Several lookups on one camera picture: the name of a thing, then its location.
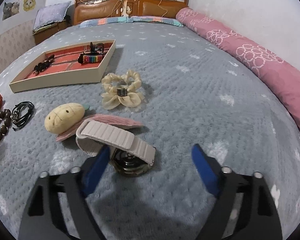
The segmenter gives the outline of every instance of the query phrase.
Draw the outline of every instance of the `gray blanket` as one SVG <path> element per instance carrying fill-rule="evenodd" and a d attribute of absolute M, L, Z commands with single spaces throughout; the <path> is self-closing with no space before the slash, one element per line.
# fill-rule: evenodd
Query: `gray blanket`
<path fill-rule="evenodd" d="M 13 94 L 9 82 L 45 50 L 86 41 L 116 39 L 106 73 L 141 74 L 145 101 L 136 108 L 101 106 L 101 84 L 73 85 Z M 0 142 L 0 219 L 18 236 L 22 212 L 38 174 L 80 166 L 88 155 L 75 138 L 55 142 L 43 124 L 56 106 L 89 104 L 103 113 L 141 121 L 132 130 L 156 147 L 153 169 L 135 179 L 112 166 L 88 205 L 107 239 L 195 239 L 215 199 L 191 160 L 199 143 L 234 171 L 265 175 L 284 238 L 300 223 L 300 132 L 276 96 L 248 68 L 187 28 L 155 23 L 68 28 L 32 48 L 0 75 L 4 108 L 31 101 L 36 112 L 26 127 Z M 78 237 L 65 196 L 66 223 Z M 237 217 L 234 207 L 231 219 Z"/>

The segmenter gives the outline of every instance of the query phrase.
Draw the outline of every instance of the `white watch band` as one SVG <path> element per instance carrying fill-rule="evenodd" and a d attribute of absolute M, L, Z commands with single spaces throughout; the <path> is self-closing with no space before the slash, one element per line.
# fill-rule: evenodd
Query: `white watch band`
<path fill-rule="evenodd" d="M 85 120 L 76 132 L 77 145 L 91 156 L 96 156 L 104 144 L 109 145 L 111 156 L 116 148 L 134 155 L 149 165 L 154 164 L 155 148 L 134 136 L 133 133 L 118 127 Z"/>

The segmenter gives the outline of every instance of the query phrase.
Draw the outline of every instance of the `wooden headboard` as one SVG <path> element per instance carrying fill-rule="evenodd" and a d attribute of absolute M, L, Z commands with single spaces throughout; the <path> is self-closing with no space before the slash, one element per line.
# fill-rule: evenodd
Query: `wooden headboard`
<path fill-rule="evenodd" d="M 157 16 L 176 18 L 189 0 L 75 0 L 73 24 L 97 18 Z"/>

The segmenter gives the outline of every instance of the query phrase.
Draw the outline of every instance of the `cream bow hair tie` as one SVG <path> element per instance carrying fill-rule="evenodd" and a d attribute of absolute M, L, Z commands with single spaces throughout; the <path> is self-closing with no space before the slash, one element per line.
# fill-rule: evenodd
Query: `cream bow hair tie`
<path fill-rule="evenodd" d="M 127 85 L 113 86 L 112 82 L 124 81 Z M 141 100 L 145 97 L 142 93 L 136 92 L 141 87 L 140 74 L 132 70 L 128 70 L 126 75 L 118 76 L 114 73 L 109 73 L 102 80 L 101 83 L 106 91 L 101 96 L 102 106 L 107 109 L 113 109 L 120 104 L 127 107 L 136 107 L 141 104 Z"/>

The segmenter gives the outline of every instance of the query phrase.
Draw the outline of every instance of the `screw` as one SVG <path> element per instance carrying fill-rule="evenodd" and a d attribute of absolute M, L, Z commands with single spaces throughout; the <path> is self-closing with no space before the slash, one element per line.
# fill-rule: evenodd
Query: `screw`
<path fill-rule="evenodd" d="M 47 171 L 43 171 L 40 173 L 39 177 L 43 179 L 43 178 L 47 177 L 48 175 L 49 175 L 49 173 Z"/>
<path fill-rule="evenodd" d="M 72 169 L 71 169 L 71 173 L 78 173 L 78 172 L 80 172 L 80 167 L 73 167 Z"/>
<path fill-rule="evenodd" d="M 263 175 L 260 173 L 260 172 L 255 172 L 253 173 L 253 176 L 257 179 L 262 179 L 263 178 Z"/>
<path fill-rule="evenodd" d="M 223 173 L 226 173 L 226 174 L 229 174 L 232 172 L 232 169 L 229 167 L 222 167 L 221 170 Z"/>

